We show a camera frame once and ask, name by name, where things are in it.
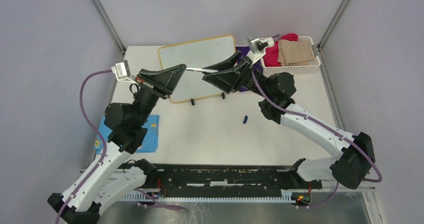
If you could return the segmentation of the red cloth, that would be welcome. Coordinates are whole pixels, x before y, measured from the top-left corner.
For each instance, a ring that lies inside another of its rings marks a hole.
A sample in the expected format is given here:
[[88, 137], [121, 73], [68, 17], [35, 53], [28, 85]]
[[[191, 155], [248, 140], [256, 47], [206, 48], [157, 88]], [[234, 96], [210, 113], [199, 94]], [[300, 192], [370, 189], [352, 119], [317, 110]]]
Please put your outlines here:
[[274, 46], [266, 49], [266, 54], [263, 57], [263, 63], [265, 67], [279, 67], [286, 66], [286, 62], [284, 58], [280, 58], [279, 56], [279, 41], [280, 40], [288, 40], [288, 41], [298, 41], [299, 36], [295, 33], [288, 33], [285, 35], [275, 35]]

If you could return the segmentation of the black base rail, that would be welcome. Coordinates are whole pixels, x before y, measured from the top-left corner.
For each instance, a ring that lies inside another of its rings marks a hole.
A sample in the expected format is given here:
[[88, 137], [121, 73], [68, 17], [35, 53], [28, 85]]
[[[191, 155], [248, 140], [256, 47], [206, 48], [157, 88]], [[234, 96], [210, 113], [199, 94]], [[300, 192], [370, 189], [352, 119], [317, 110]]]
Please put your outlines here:
[[276, 198], [286, 190], [321, 189], [292, 166], [156, 164], [143, 189], [165, 189], [167, 198]]

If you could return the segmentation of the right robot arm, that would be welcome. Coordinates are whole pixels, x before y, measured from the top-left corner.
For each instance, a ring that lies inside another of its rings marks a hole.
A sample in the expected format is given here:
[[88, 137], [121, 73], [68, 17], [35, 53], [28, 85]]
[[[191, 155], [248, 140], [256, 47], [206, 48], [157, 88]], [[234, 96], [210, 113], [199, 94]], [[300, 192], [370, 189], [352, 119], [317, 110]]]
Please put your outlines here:
[[297, 131], [330, 154], [329, 158], [298, 160], [289, 174], [289, 183], [302, 188], [310, 181], [329, 179], [349, 189], [362, 182], [382, 181], [375, 165], [372, 138], [333, 127], [306, 111], [292, 96], [296, 92], [294, 76], [281, 72], [265, 76], [254, 68], [253, 54], [236, 51], [230, 58], [202, 69], [202, 80], [226, 94], [244, 88], [264, 98], [259, 102], [263, 116]]

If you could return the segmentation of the yellow framed whiteboard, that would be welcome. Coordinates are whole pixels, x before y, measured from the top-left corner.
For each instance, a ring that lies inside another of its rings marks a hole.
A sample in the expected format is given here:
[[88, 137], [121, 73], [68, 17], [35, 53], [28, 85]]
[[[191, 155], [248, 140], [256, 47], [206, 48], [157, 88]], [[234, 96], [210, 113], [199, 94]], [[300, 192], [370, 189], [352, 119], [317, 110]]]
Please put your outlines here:
[[204, 74], [201, 69], [226, 60], [235, 53], [235, 47], [235, 38], [232, 35], [160, 47], [157, 54], [162, 69], [186, 65], [186, 71], [170, 97], [171, 102], [177, 104], [220, 96], [222, 91], [202, 80]]

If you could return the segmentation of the beige folded cloth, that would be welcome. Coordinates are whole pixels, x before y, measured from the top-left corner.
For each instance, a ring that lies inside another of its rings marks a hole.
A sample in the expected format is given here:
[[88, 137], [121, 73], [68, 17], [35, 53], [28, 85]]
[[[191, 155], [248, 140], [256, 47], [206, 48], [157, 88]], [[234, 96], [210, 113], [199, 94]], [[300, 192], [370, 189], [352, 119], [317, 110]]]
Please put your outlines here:
[[315, 56], [311, 45], [305, 41], [278, 41], [277, 61], [282, 66], [307, 66]]

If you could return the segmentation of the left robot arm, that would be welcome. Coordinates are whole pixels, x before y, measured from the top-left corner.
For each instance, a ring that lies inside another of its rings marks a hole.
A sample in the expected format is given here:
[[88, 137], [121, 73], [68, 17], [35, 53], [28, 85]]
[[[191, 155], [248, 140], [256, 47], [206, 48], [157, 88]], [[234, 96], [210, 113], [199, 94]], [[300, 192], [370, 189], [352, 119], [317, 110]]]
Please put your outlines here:
[[115, 202], [132, 190], [153, 187], [157, 182], [156, 167], [145, 159], [122, 177], [109, 182], [109, 177], [142, 145], [148, 132], [145, 122], [158, 100], [168, 99], [175, 90], [185, 64], [160, 71], [142, 69], [132, 75], [126, 61], [108, 69], [117, 81], [137, 87], [132, 103], [111, 103], [104, 111], [104, 124], [111, 130], [102, 138], [102, 151], [86, 171], [62, 193], [53, 193], [48, 204], [56, 211], [56, 222], [95, 224]]

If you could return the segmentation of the blue cartoon cloth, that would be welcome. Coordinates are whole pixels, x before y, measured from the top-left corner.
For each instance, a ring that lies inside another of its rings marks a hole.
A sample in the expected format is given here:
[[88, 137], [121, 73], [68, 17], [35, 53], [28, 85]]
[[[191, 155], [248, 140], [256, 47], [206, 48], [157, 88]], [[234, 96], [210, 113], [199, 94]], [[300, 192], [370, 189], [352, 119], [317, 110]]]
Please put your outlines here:
[[[108, 135], [112, 132], [105, 124], [105, 117], [102, 117], [98, 131], [107, 140]], [[143, 125], [143, 128], [147, 128], [147, 134], [142, 142], [142, 145], [138, 147], [135, 153], [154, 153], [158, 148], [159, 140], [159, 115], [150, 115]]]

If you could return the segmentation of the purple folded towel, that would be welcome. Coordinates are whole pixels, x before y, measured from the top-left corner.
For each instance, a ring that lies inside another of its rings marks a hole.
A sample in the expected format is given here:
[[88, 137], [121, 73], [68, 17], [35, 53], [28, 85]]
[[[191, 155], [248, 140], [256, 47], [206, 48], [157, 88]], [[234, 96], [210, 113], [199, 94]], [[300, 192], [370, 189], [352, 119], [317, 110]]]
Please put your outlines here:
[[[247, 57], [250, 48], [248, 46], [236, 46], [236, 51], [240, 51], [242, 53], [242, 56]], [[253, 64], [253, 68], [257, 70], [260, 73], [263, 73], [264, 68], [261, 65], [261, 60], [257, 61], [255, 64]], [[239, 92], [247, 92], [248, 90], [244, 87], [241, 87], [239, 89]]]

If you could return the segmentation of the white plastic basket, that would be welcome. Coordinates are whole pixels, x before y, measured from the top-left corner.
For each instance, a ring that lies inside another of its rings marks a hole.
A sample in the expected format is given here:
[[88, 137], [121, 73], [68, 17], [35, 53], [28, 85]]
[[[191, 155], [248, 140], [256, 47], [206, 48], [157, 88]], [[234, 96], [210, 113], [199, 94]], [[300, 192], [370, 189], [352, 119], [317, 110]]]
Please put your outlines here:
[[270, 76], [276, 73], [288, 72], [293, 75], [297, 74], [311, 74], [315, 72], [321, 65], [321, 60], [317, 54], [317, 46], [314, 45], [313, 39], [310, 36], [298, 36], [298, 41], [305, 41], [311, 45], [315, 59], [309, 62], [307, 66], [279, 66], [279, 67], [265, 67], [263, 58], [260, 59], [263, 67], [263, 75]]

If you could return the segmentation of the blue capped marker pen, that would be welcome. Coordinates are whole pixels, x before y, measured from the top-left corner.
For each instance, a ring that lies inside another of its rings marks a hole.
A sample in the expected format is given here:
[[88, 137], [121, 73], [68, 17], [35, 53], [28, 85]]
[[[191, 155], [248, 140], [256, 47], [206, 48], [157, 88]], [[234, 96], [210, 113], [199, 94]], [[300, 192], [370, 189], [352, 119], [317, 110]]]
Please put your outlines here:
[[215, 70], [215, 69], [195, 68], [195, 67], [187, 67], [185, 70], [186, 71], [193, 71], [193, 72], [201, 72], [201, 73], [215, 73], [215, 72], [217, 72], [217, 70]]

